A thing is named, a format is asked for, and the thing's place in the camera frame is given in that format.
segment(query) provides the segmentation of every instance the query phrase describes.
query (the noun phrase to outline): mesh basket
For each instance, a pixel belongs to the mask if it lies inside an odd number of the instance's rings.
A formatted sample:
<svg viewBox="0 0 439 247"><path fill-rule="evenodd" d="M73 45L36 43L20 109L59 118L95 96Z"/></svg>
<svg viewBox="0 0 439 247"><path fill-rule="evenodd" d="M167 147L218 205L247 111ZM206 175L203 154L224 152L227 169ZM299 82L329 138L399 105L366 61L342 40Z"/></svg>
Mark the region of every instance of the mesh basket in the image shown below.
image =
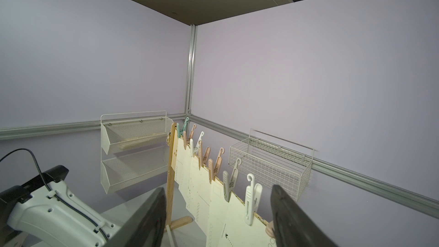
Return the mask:
<svg viewBox="0 0 439 247"><path fill-rule="evenodd" d="M172 123L164 111L101 117L101 146L110 157L103 159L101 150L101 184L106 193L168 170L166 139Z"/></svg>
<svg viewBox="0 0 439 247"><path fill-rule="evenodd" d="M246 175L254 174L256 182L270 189L274 184L280 185L292 199L297 201L310 179L314 149L289 140L285 141L312 149L312 156L253 137L250 133L247 139L230 147L229 166L233 168L236 160L241 158L239 171Z"/></svg>
<svg viewBox="0 0 439 247"><path fill-rule="evenodd" d="M172 119L138 118L101 123L101 144L106 154L132 150L166 140Z"/></svg>

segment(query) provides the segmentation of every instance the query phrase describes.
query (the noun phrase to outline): wooden base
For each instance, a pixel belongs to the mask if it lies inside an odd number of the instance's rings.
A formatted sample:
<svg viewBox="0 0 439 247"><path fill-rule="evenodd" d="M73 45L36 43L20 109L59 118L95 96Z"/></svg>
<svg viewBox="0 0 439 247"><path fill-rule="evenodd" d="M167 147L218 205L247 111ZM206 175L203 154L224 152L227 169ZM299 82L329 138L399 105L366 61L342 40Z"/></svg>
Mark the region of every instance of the wooden base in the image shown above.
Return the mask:
<svg viewBox="0 0 439 247"><path fill-rule="evenodd" d="M176 219L176 220L172 221L171 225L169 225L169 227L171 228L171 230L173 230L175 228L178 228L178 227L184 226L186 224L189 224L192 221L193 221L193 219L191 217L189 217L189 216L182 217L182 218L179 218L179 219Z"/></svg>

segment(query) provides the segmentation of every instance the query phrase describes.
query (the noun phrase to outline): white wall panel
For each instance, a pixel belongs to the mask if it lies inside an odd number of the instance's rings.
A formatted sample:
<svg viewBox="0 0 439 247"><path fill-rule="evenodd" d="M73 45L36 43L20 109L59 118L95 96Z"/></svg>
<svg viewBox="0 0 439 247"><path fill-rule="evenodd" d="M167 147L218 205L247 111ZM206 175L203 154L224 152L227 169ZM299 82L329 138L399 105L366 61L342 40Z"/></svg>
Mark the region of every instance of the white wall panel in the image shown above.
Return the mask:
<svg viewBox="0 0 439 247"><path fill-rule="evenodd" d="M198 28L192 113L439 199L437 0L304 0Z"/></svg>
<svg viewBox="0 0 439 247"><path fill-rule="evenodd" d="M0 128L184 111L188 25L131 0L0 9Z"/></svg>

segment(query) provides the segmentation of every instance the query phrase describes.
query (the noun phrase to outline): white clip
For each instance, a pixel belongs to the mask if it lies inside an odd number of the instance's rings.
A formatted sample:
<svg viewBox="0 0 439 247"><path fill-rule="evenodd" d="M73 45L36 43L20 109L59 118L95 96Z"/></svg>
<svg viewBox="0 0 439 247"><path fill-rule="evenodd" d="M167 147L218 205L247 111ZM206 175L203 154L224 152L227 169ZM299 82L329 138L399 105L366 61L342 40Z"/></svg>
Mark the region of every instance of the white clip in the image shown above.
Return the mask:
<svg viewBox="0 0 439 247"><path fill-rule="evenodd" d="M56 192L55 190L51 190L50 192L47 193L47 196L46 196L46 197L48 197L48 198L52 198L52 197L54 197L56 194L57 194L57 192Z"/></svg>
<svg viewBox="0 0 439 247"><path fill-rule="evenodd" d="M98 232L99 229L102 228L102 227L104 227L104 226L105 226L105 222L104 222L104 221L101 221L101 222L99 222L99 224L96 226L96 228L94 228L94 231L95 231L95 232Z"/></svg>
<svg viewBox="0 0 439 247"><path fill-rule="evenodd" d="M230 192L235 189L236 181L238 180L238 165L241 165L241 158L236 159L235 167L232 171L232 176L229 180L229 173L227 171L222 172L222 182L224 185L224 199L229 202L230 201Z"/></svg>
<svg viewBox="0 0 439 247"><path fill-rule="evenodd" d="M253 223L253 213L258 210L259 201L262 194L262 185L257 183L255 185L255 176L253 174L247 175L247 180L250 181L250 186L245 190L245 212L244 220L248 225Z"/></svg>
<svg viewBox="0 0 439 247"><path fill-rule="evenodd" d="M197 146L194 148L194 153L198 154L198 148L200 147L200 143L201 143L201 139L204 136L204 132L201 132L200 137L198 138L197 141Z"/></svg>

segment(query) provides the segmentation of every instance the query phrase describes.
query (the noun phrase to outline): plastic clip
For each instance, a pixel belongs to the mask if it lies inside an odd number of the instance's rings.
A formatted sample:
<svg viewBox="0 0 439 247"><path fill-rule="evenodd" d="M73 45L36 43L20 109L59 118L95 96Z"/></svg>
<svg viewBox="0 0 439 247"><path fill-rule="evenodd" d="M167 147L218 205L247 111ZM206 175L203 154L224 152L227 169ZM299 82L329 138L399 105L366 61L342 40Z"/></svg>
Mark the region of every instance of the plastic clip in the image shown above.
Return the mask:
<svg viewBox="0 0 439 247"><path fill-rule="evenodd" d="M185 132L186 131L186 128L187 128L187 124L189 123L189 117L187 117L185 120L184 120L184 123L183 123L183 129L181 129L181 133L183 134L183 132Z"/></svg>
<svg viewBox="0 0 439 247"><path fill-rule="evenodd" d="M196 127L197 127L196 124L194 124L194 126L192 126L192 130L190 131L190 134L189 134L189 139L191 139L194 136L194 130Z"/></svg>
<svg viewBox="0 0 439 247"><path fill-rule="evenodd" d="M197 146L195 147L195 149L194 149L194 153L196 153L196 154L198 154L198 148L200 147L200 145L201 145L201 139L203 138L203 136L204 136L204 132L201 132L201 134L200 134L200 137L198 138L198 141L197 141Z"/></svg>
<svg viewBox="0 0 439 247"><path fill-rule="evenodd" d="M255 176L253 174L247 175L247 180L250 181L250 186L245 190L245 212L244 220L248 225L253 223L253 213L258 211L259 201L262 194L262 185L257 183L255 185Z"/></svg>
<svg viewBox="0 0 439 247"><path fill-rule="evenodd" d="M181 130L180 130L180 124L177 123L177 134L178 134L178 138L181 138L181 136L183 135L183 131L186 131L186 127L187 127L188 122L189 122L189 117L187 117L187 118L184 120L183 128L182 128Z"/></svg>
<svg viewBox="0 0 439 247"><path fill-rule="evenodd" d="M210 155L210 147L207 147L206 151L204 152L204 156L203 156L203 160L202 160L203 165L207 164L207 160L209 159L209 155Z"/></svg>
<svg viewBox="0 0 439 247"><path fill-rule="evenodd" d="M222 182L224 185L224 199L229 202L230 201L230 192L235 189L236 181L238 180L238 165L241 165L241 158L238 158L235 162L235 167L232 171L232 176L229 180L229 173L227 171L222 172Z"/></svg>
<svg viewBox="0 0 439 247"><path fill-rule="evenodd" d="M219 150L218 153L218 157L217 157L217 162L215 163L215 167L213 167L213 160L209 159L208 164L209 164L209 170L210 170L210 180L212 181L213 178L215 178L216 175L218 175L218 173L220 172L220 168L221 168L221 163L222 163L222 158L221 155L224 153L224 148L221 147L221 149Z"/></svg>
<svg viewBox="0 0 439 247"><path fill-rule="evenodd" d="M203 142L202 140L198 140L198 149L195 153L198 156L198 169L201 169L203 167Z"/></svg>
<svg viewBox="0 0 439 247"><path fill-rule="evenodd" d="M184 150L186 150L186 146L187 146L186 131L183 131L183 144L184 144Z"/></svg>

